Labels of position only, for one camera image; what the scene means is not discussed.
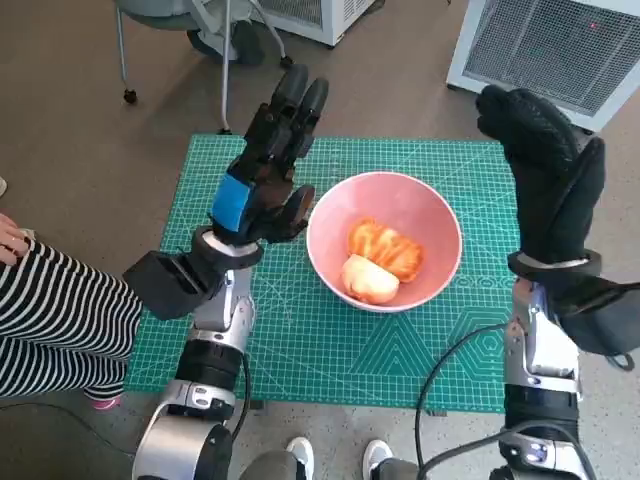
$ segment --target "striped pants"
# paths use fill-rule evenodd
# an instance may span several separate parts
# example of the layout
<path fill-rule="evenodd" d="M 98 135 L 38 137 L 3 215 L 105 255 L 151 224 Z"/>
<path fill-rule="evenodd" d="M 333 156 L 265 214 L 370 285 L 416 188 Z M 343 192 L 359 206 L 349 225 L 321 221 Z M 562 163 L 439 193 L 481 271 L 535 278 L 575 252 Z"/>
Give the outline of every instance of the striped pants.
<path fill-rule="evenodd" d="M 39 242 L 0 263 L 0 397 L 122 393 L 142 304 L 123 281 Z"/>

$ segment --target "green cutting mat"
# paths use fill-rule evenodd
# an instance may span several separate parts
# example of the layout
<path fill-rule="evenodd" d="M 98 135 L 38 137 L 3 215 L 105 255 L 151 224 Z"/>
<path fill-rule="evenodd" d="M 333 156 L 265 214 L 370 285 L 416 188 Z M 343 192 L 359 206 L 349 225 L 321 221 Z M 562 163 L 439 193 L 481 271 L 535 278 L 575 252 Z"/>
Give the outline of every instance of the green cutting mat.
<path fill-rule="evenodd" d="M 192 138 L 162 250 L 189 248 L 193 229 L 207 223 L 221 175 L 243 145 L 239 137 Z M 412 175 L 447 199 L 464 235 L 456 277 L 423 307 L 372 314 L 324 286 L 307 258 L 304 235 L 267 247 L 253 277 L 258 317 L 248 352 L 256 399 L 413 407 L 425 374 L 448 346 L 508 319 L 513 278 L 506 256 L 518 236 L 512 178 L 499 144 L 319 138 L 298 161 L 296 183 L 315 185 L 320 198 L 340 180 L 372 170 Z M 143 314 L 129 390 L 162 390 L 173 378 L 188 326 L 188 319 L 160 322 Z M 497 412 L 502 389 L 502 337 L 492 332 L 443 369 L 428 405 Z"/>

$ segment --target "chair leg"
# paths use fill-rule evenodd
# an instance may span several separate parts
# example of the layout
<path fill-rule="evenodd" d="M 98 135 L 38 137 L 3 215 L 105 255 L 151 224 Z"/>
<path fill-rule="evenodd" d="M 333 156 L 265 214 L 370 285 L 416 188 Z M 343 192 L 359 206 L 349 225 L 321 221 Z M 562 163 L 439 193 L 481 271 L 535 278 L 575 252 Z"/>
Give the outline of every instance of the chair leg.
<path fill-rule="evenodd" d="M 278 48 L 280 48 L 280 58 L 281 59 L 287 58 L 287 53 L 284 50 L 284 43 L 282 43 L 282 39 L 280 38 L 280 35 L 276 31 L 276 29 L 273 27 L 271 20 L 269 20 L 269 17 L 267 17 L 267 14 L 264 11 L 264 8 L 262 8 L 262 5 L 260 5 L 260 2 L 258 0 L 248 0 L 248 1 L 253 6 L 253 8 L 256 9 L 258 14 L 260 15 L 260 18 L 262 18 L 262 21 L 267 26 L 267 28 L 269 29 L 269 32 L 271 33 L 276 43 L 278 44 Z"/>
<path fill-rule="evenodd" d="M 124 52 L 124 31 L 122 29 L 122 10 L 116 7 L 116 27 L 118 29 L 118 54 L 120 55 L 120 77 L 124 84 L 124 100 L 129 104 L 134 104 L 138 100 L 135 90 L 129 89 L 127 81 L 127 62 Z"/>
<path fill-rule="evenodd" d="M 229 48 L 231 43 L 231 0 L 226 0 L 224 9 L 224 51 L 222 52 L 222 101 L 220 114 L 222 130 L 220 133 L 230 133 L 227 121 L 227 99 L 229 96 Z"/>

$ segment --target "human hand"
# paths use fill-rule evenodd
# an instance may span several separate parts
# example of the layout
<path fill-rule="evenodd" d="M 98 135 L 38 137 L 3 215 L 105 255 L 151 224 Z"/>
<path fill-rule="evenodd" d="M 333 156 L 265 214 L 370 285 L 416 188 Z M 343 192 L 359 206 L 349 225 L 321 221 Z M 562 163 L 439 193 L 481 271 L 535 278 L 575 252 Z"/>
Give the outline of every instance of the human hand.
<path fill-rule="evenodd" d="M 545 264 L 583 258 L 604 188 L 604 142 L 579 152 L 564 114 L 525 89 L 490 85 L 476 107 L 478 128 L 502 144 L 515 178 L 521 252 Z"/>
<path fill-rule="evenodd" d="M 29 249 L 24 239 L 25 235 L 16 223 L 0 213 L 0 263 L 15 265 Z"/>

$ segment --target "white appliance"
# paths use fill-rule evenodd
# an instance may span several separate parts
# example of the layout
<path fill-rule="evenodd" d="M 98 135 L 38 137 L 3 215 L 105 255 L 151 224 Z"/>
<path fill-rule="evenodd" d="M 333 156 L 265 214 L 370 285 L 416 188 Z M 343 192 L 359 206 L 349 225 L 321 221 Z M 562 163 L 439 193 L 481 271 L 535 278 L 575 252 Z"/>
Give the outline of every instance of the white appliance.
<path fill-rule="evenodd" d="M 640 86 L 640 0 L 469 0 L 447 84 L 490 83 L 601 130 Z"/>
<path fill-rule="evenodd" d="M 374 1 L 260 0 L 260 4 L 276 28 L 333 47 Z"/>

